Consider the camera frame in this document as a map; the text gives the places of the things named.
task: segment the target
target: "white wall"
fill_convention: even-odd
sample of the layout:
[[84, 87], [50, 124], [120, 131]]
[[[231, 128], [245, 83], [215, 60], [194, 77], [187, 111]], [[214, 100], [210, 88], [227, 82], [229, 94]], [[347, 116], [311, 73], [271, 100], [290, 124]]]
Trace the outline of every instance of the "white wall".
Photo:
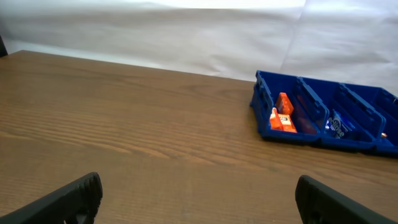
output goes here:
[[257, 69], [398, 95], [395, 0], [2, 0], [9, 53], [33, 50], [254, 80]]

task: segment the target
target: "blue package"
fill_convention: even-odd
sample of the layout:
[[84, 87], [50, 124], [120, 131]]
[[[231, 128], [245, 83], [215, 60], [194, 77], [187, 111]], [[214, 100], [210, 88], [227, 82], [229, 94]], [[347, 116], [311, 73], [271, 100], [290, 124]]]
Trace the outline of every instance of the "blue package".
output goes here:
[[325, 129], [327, 134], [338, 139], [356, 139], [358, 136], [358, 130], [355, 126], [336, 110], [332, 110], [332, 115], [326, 122]]

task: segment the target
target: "blue tray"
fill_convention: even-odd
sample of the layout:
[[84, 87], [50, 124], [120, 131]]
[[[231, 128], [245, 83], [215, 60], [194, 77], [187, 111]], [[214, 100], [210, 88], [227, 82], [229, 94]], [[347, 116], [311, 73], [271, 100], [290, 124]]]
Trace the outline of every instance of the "blue tray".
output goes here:
[[[398, 99], [382, 88], [257, 71], [251, 101], [260, 135], [347, 151], [398, 156]], [[271, 109], [280, 92], [292, 102], [297, 133], [272, 130]], [[355, 139], [337, 139], [325, 126], [331, 111], [339, 111], [357, 128]]]

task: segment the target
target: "blue snack bag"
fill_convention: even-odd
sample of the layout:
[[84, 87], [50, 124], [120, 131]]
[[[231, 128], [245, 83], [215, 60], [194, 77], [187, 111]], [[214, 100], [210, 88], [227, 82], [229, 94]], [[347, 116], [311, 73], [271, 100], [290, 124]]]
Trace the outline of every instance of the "blue snack bag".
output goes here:
[[332, 115], [326, 122], [326, 133], [335, 138], [341, 139], [356, 139], [358, 130], [349, 121], [348, 118], [342, 116], [336, 110], [332, 110]]

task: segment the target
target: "brown tabletop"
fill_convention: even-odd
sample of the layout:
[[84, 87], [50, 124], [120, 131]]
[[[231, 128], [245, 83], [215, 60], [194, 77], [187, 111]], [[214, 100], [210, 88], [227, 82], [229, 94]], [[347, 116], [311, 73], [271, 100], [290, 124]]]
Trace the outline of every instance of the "brown tabletop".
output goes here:
[[397, 160], [262, 140], [252, 86], [34, 52], [0, 58], [0, 215], [96, 171], [96, 223], [301, 223], [294, 190], [308, 174], [398, 221]]

